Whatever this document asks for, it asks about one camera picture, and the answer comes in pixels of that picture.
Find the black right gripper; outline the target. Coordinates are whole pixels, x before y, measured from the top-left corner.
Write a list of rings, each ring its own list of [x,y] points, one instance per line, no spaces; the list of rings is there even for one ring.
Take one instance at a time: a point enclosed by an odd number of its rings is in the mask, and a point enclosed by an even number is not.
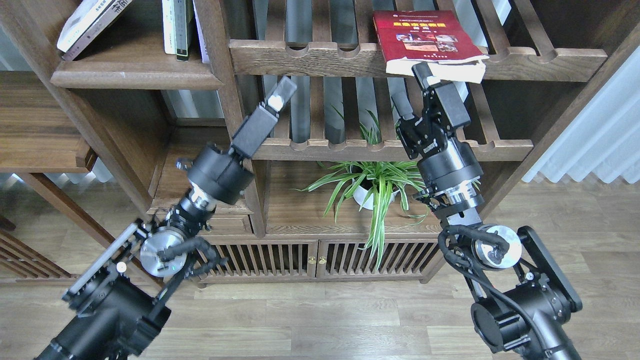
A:
[[[422,89],[423,110],[417,116],[407,96],[391,96],[398,114],[397,135],[409,159],[421,157],[418,170],[425,189],[413,195],[418,201],[483,200],[474,182],[483,175],[482,167],[456,130],[471,123],[470,116],[451,83],[441,83],[427,62],[411,67]]]

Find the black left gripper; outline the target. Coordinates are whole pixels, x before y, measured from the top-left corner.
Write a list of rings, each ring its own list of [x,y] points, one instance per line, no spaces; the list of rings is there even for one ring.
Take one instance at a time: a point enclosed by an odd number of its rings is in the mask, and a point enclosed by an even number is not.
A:
[[[187,171],[192,190],[185,198],[195,206],[214,206],[217,201],[233,205],[254,179],[242,161],[253,157],[278,122],[279,112],[297,91],[297,84],[283,76],[265,97],[265,104],[247,116],[222,151],[208,142],[194,160],[178,158],[176,166]]]

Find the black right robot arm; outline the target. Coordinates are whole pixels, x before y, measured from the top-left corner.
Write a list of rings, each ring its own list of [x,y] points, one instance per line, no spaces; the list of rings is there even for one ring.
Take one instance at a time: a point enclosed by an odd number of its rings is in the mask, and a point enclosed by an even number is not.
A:
[[[532,227],[483,222],[475,185],[483,170],[457,134],[471,122],[467,109],[455,85],[436,79],[426,63],[412,71],[423,109],[417,115],[402,105],[397,135],[408,157],[418,160],[423,187],[414,199],[439,219],[439,250],[471,292],[474,331],[492,353],[579,360],[563,329],[582,310],[578,292]]]

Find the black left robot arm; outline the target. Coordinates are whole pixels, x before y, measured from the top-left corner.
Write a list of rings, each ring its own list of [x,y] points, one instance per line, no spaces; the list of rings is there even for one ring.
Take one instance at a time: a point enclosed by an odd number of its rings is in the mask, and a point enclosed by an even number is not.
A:
[[[222,151],[207,143],[195,159],[179,159],[190,189],[163,221],[131,223],[65,292],[76,315],[39,360],[125,360],[139,356],[170,316],[166,306],[183,280],[206,275],[227,258],[199,236],[217,203],[236,203],[254,179],[242,162],[276,126],[297,85],[284,76],[247,116]]]

